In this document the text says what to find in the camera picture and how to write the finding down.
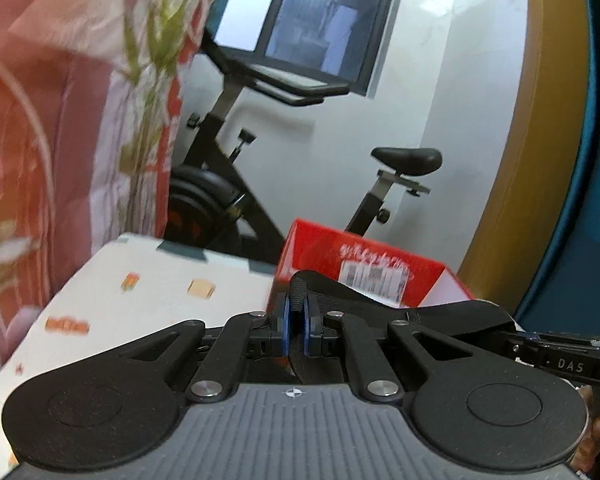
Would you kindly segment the right human hand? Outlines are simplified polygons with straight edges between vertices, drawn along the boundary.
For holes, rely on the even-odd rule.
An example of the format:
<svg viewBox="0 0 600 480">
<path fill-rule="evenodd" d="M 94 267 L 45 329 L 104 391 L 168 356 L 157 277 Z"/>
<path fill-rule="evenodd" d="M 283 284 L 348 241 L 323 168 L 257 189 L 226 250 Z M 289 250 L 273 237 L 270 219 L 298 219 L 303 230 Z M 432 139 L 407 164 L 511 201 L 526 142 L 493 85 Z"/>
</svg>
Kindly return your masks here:
<svg viewBox="0 0 600 480">
<path fill-rule="evenodd" d="M 576 452 L 570 460 L 570 468 L 600 479 L 600 390 L 589 385 L 577 386 L 588 408 L 588 426 Z"/>
</svg>

